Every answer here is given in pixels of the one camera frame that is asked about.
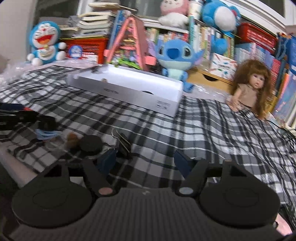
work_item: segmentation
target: ribbed black surface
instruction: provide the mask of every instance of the ribbed black surface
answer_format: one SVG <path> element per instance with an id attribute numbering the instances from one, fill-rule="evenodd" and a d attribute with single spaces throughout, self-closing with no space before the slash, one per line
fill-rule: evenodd
<path id="1" fill-rule="evenodd" d="M 192 198 L 169 188 L 128 189 L 99 198 L 92 210 L 69 226 L 42 230 L 21 225 L 15 241 L 273 241 L 281 237 L 272 226 L 253 230 L 224 227 L 210 220 Z"/>

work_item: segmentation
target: bed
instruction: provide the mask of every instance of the bed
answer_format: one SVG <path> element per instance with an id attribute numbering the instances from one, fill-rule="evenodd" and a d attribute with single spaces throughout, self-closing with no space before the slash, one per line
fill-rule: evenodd
<path id="1" fill-rule="evenodd" d="M 249 111 L 234 113 L 223 103 L 226 92 L 222 90 L 198 86 L 193 94 L 182 97 L 175 118 L 171 118 L 69 87 L 65 77 L 73 70 L 50 66 L 29 72 L 1 92 L 0 99 L 54 116 L 64 136 L 72 131 L 79 136 L 95 134 L 111 144 L 111 129 L 118 128 L 132 140 L 133 158 L 118 159 L 111 170 L 107 179 L 115 189 L 177 188 L 183 177 L 174 165 L 173 153 L 182 150 L 190 158 L 213 163 L 227 159 L 243 165 L 275 190 L 290 221 L 296 224 L 296 164 L 292 155 L 296 147 L 288 134 L 276 132 Z M 83 157 L 80 152 L 46 149 L 36 139 L 36 128 L 36 124 L 18 124 L 11 131 L 0 132 L 0 160 L 14 179 L 20 179 L 17 172 L 21 170 L 26 180 L 17 180 L 20 186 L 58 159 L 71 162 Z"/>

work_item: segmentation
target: stitch's blue nose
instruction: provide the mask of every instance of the stitch's blue nose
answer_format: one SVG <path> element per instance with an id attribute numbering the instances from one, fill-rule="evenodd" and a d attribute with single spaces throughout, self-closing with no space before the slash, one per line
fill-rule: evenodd
<path id="1" fill-rule="evenodd" d="M 180 55 L 180 51 L 178 49 L 168 49 L 167 55 L 170 59 L 176 59 Z"/>

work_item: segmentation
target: red basket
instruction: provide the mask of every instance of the red basket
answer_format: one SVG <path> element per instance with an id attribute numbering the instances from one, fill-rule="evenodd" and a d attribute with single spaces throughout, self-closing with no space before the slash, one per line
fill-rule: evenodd
<path id="1" fill-rule="evenodd" d="M 274 54 L 274 48 L 277 43 L 276 37 L 256 27 L 251 23 L 242 23 L 237 28 L 237 35 L 240 37 L 240 43 L 256 43 L 260 47 Z"/>
<path id="2" fill-rule="evenodd" d="M 104 50 L 107 48 L 108 38 L 95 37 L 83 39 L 61 39 L 67 44 L 66 53 L 68 58 L 87 59 L 104 63 Z"/>

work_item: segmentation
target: stitch's eye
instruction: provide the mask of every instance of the stitch's eye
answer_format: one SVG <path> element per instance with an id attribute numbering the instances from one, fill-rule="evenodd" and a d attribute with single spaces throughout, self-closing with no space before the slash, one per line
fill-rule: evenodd
<path id="1" fill-rule="evenodd" d="M 188 56 L 190 56 L 190 54 L 191 54 L 190 49 L 187 48 L 187 47 L 185 47 L 185 48 L 184 48 L 184 56 L 185 56 L 185 57 L 188 57 Z"/>
<path id="2" fill-rule="evenodd" d="M 160 49 L 159 49 L 159 54 L 160 54 L 160 55 L 163 55 L 163 46 L 160 47 Z"/>

